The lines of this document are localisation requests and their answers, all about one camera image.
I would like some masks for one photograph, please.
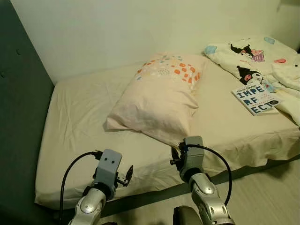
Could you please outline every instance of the beige floor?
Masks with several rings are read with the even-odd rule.
[[[217,185],[225,199],[228,183]],[[300,160],[235,180],[229,212],[236,225],[300,225]],[[172,225],[173,208],[194,206],[190,194],[105,217],[100,224]]]

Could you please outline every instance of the wire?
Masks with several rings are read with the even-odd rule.
[[[231,196],[231,190],[232,190],[232,187],[233,187],[233,179],[232,179],[232,175],[231,175],[231,170],[230,170],[229,164],[226,162],[226,160],[219,153],[217,153],[213,149],[201,146],[199,144],[187,144],[186,146],[187,147],[195,147],[195,148],[199,148],[199,149],[205,149],[207,151],[210,151],[211,153],[213,153],[216,156],[218,156],[224,162],[224,164],[226,165],[226,168],[228,170],[228,178],[229,178],[228,193],[227,193],[227,197],[226,197],[226,200],[225,200],[225,205],[227,206],[227,204],[229,202],[229,199],[230,199],[230,196]]]
[[[95,157],[97,157],[98,152],[95,151],[90,151],[90,152],[86,152],[83,153],[82,155],[78,156],[76,159],[73,160],[73,162],[69,165],[69,167],[67,168],[65,175],[62,179],[62,183],[61,183],[61,188],[60,188],[60,213],[59,213],[59,225],[62,224],[62,213],[63,213],[63,208],[64,208],[64,189],[65,189],[65,183],[66,183],[66,179],[67,179],[67,175],[69,173],[69,171],[71,170],[72,166],[81,158],[88,156],[88,155],[93,155]]]

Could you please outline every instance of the mattress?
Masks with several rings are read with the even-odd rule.
[[[130,184],[119,187],[115,198],[182,183],[176,167],[169,163],[170,146],[139,132],[104,129],[106,116],[140,65],[83,75],[55,86],[38,159],[35,203],[58,209],[65,170],[77,156],[93,150],[120,152],[121,173],[134,165]],[[252,116],[230,92],[240,86],[233,75],[209,61],[195,93],[199,109],[193,118],[191,135],[202,136],[204,145],[224,156],[232,170],[246,165],[262,166],[268,159],[287,160],[299,154],[299,127],[283,113]],[[97,164],[89,156],[73,166],[65,186],[65,208],[75,206],[91,183]],[[222,162],[207,152],[203,167],[211,176],[225,170]]]

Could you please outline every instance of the pillowcase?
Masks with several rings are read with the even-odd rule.
[[[207,58],[157,54],[144,63],[106,119],[107,129],[133,129],[166,144],[189,136],[198,108],[192,95]]]

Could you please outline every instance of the padded headboard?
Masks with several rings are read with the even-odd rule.
[[[0,223],[49,224],[33,202],[53,83],[9,0],[0,0],[0,31]]]

